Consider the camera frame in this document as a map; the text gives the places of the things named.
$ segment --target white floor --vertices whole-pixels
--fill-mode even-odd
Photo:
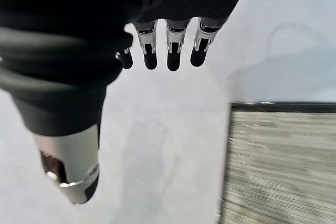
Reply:
[[[241,0],[205,64],[134,66],[108,90],[95,196],[73,206],[47,180],[30,134],[1,92],[0,219],[12,223],[214,223],[230,101],[335,101],[336,0]]]

